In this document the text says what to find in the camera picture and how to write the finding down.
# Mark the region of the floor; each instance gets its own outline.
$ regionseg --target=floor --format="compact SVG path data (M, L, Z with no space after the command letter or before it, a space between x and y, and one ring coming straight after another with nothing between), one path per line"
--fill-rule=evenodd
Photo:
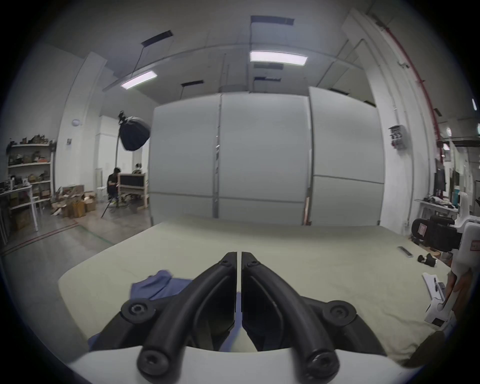
M87 352L87 342L60 297L58 279L104 249L150 227L148 209L140 204L96 210L76 219L38 215L33 225L12 234L1 256L12 296L26 323L63 362Z

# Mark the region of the fluorescent light fixture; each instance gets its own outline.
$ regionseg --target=fluorescent light fixture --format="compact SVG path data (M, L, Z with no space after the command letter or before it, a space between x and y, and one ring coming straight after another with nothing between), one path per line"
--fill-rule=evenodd
M127 82L124 82L121 86L125 89L130 89L132 87L135 87L138 84L146 82L147 80L151 80L155 78L156 78L156 73L153 71L148 71L134 77L133 79L130 79Z
M308 57L303 55L295 55L285 52L270 51L251 51L250 61L267 61L270 63L284 63L293 65L305 65Z

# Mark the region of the cable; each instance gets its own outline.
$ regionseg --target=cable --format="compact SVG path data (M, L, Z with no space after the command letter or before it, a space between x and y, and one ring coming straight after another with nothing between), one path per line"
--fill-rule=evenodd
M145 47L143 47L143 48L142 48L142 51L140 52L140 56L138 57L137 63L135 64L135 66L134 66L134 68L133 68L132 75L130 76L130 79L133 77L133 73L134 73L135 70L137 69L137 65L138 65L138 63L140 62L140 58L142 57L142 53L144 52L144 49L145 49Z

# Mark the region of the small black object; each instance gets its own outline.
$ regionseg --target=small black object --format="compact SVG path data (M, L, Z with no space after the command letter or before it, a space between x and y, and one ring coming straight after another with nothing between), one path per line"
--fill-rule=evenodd
M405 248L403 247L397 247L398 249L400 249L402 252L404 252L408 257L412 257L413 254L411 254L409 251L407 251Z
M420 255L417 258L417 261L419 263L427 264L430 267L435 267L435 264L437 262L436 259L430 253L428 253L426 256Z

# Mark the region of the white chair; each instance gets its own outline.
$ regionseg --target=white chair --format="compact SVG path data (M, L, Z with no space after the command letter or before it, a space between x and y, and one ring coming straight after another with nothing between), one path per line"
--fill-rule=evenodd
M107 189L107 187L97 187L97 189L96 189L97 198L101 203L103 203L104 200L105 200L105 190L106 189Z

